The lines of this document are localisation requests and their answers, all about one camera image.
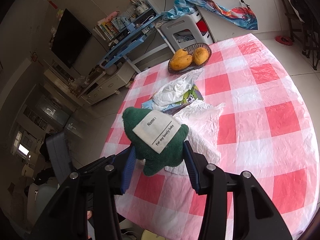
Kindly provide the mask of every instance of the row of books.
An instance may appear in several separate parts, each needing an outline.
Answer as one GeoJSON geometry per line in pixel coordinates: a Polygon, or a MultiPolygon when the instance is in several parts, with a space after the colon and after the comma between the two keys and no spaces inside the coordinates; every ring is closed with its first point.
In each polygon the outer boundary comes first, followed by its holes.
{"type": "Polygon", "coordinates": [[[118,33],[112,22],[105,22],[105,18],[98,21],[94,31],[105,41],[111,41],[118,33]]]}

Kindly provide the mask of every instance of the black basket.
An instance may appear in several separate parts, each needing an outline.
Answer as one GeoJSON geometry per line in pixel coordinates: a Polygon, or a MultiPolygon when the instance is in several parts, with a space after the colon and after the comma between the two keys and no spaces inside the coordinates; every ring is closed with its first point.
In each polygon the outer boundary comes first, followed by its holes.
{"type": "Polygon", "coordinates": [[[194,63],[194,61],[192,61],[191,65],[189,67],[185,68],[185,69],[172,70],[170,68],[170,62],[171,62],[172,59],[170,59],[169,62],[168,62],[168,72],[171,73],[171,74],[181,75],[181,74],[187,73],[187,72],[189,72],[191,70],[198,69],[198,68],[201,68],[202,66],[204,66],[207,63],[207,61],[209,60],[209,58],[211,57],[211,54],[212,54],[211,49],[208,46],[208,44],[206,44],[206,43],[192,44],[192,45],[190,45],[190,46],[188,46],[188,47],[186,47],[184,49],[188,52],[189,55],[193,55],[193,52],[194,52],[194,50],[196,48],[205,48],[209,52],[209,57],[205,62],[203,62],[201,65],[198,66],[198,65],[196,65],[196,63],[194,63]]]}

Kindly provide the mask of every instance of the plastic table cover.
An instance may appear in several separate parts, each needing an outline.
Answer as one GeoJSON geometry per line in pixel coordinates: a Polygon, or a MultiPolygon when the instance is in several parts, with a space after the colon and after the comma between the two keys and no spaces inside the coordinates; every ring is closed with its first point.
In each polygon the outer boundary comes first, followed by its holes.
{"type": "MultiPolygon", "coordinates": [[[[281,213],[293,238],[308,226],[319,194],[319,154],[303,99],[276,57],[252,34],[210,45],[212,56],[196,85],[204,102],[224,102],[219,120],[219,167],[252,172],[281,213]]],[[[168,62],[136,76],[107,136],[101,156],[130,145],[122,112],[141,107],[160,87],[177,78],[168,62]]],[[[116,198],[117,211],[169,239],[197,239],[206,195],[198,196],[188,176],[161,170],[152,177],[137,162],[129,189],[116,198]]],[[[228,193],[226,239],[232,239],[233,201],[228,193]]]]}

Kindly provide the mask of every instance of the flat screen tv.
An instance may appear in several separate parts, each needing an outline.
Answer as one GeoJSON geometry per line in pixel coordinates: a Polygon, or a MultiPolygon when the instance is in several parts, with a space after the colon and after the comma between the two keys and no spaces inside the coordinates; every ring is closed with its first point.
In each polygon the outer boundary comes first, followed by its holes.
{"type": "Polygon", "coordinates": [[[51,50],[68,68],[71,68],[91,35],[87,28],[65,9],[51,50]]]}

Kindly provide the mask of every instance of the red shoe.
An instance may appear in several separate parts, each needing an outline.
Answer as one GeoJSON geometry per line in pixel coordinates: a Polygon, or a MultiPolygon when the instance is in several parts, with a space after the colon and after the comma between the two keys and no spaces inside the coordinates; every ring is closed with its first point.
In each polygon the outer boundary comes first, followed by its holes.
{"type": "Polygon", "coordinates": [[[290,38],[285,38],[283,36],[276,36],[276,41],[278,41],[279,43],[281,44],[284,44],[284,45],[288,45],[288,46],[292,46],[293,45],[293,42],[290,38]]]}

